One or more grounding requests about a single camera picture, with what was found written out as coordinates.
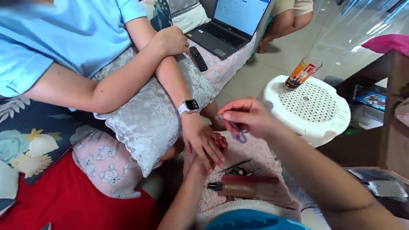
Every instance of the white plastic stool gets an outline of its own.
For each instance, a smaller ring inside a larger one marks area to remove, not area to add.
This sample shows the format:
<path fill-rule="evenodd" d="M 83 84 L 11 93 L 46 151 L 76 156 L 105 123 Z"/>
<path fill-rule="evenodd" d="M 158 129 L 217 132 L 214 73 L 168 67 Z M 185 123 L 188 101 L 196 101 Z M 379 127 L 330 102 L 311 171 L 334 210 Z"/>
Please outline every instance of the white plastic stool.
<path fill-rule="evenodd" d="M 273 78 L 258 95 L 281 122 L 314 148 L 345 131 L 351 111 L 332 86 L 310 77 L 296 90 L 290 91 L 283 86 L 287 78 L 284 75 Z"/>

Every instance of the laptop screen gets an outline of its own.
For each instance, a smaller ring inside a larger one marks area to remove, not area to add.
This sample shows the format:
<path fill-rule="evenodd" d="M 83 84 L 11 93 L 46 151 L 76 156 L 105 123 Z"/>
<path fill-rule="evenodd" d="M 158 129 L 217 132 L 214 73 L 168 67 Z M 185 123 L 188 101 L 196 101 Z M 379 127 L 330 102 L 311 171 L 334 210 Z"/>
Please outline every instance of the laptop screen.
<path fill-rule="evenodd" d="M 270 0 L 218 0 L 214 19 L 253 35 Z"/>

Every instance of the smartwatch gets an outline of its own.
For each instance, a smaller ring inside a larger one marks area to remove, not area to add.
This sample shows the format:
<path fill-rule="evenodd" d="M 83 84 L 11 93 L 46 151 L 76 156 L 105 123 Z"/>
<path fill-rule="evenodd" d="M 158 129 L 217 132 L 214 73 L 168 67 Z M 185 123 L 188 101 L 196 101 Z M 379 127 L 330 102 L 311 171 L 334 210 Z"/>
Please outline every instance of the smartwatch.
<path fill-rule="evenodd" d="M 182 113 L 187 111 L 188 113 L 194 113 L 199 111 L 199 104 L 195 99 L 187 99 L 183 102 L 178 108 L 179 116 L 182 116 Z"/>

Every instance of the blue clothing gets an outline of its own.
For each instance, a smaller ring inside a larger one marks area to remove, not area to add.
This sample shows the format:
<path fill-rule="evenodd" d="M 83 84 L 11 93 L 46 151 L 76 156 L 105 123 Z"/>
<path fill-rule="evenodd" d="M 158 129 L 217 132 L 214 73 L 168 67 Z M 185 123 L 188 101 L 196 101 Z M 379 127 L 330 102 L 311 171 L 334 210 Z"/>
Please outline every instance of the blue clothing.
<path fill-rule="evenodd" d="M 91 78 L 131 45 L 124 24 L 146 17 L 138 0 L 24 7 L 0 8 L 0 95 L 6 97 L 30 89 L 53 62 Z"/>
<path fill-rule="evenodd" d="M 238 209 L 216 217 L 206 230 L 311 230 L 309 227 L 252 209 Z"/>

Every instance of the pink fluffy rug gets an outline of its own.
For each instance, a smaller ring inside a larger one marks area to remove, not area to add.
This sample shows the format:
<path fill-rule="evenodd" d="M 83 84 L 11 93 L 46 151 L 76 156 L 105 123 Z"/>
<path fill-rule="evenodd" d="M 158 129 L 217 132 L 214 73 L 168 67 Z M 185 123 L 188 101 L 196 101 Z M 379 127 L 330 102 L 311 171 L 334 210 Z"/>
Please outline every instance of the pink fluffy rug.
<path fill-rule="evenodd" d="M 283 181 L 281 167 L 274 160 L 270 149 L 264 140 L 256 139 L 247 133 L 245 134 L 247 137 L 247 143 L 241 144 L 234 140 L 230 132 L 223 131 L 219 133 L 225 136 L 227 142 L 229 143 L 229 147 L 225 155 L 225 167 L 230 167 L 240 161 L 253 158 L 253 160 L 241 165 L 240 167 L 244 168 L 245 170 L 261 168 L 256 175 L 275 176 L 280 180 L 279 184 L 265 185 L 265 190 L 269 191 L 270 195 L 273 197 L 273 199 L 269 200 L 269 203 L 289 209 L 298 208 L 298 203 L 291 199 L 288 188 Z M 189 170 L 194 154 L 194 152 L 191 154 L 185 152 L 183 175 L 186 175 L 187 171 Z M 221 181 L 224 173 L 219 173 L 220 170 L 221 169 L 216 166 L 213 173 L 207 177 L 198 213 L 205 212 L 213 207 L 227 202 L 225 196 L 219 196 L 216 191 L 206 188 L 208 183 Z"/>

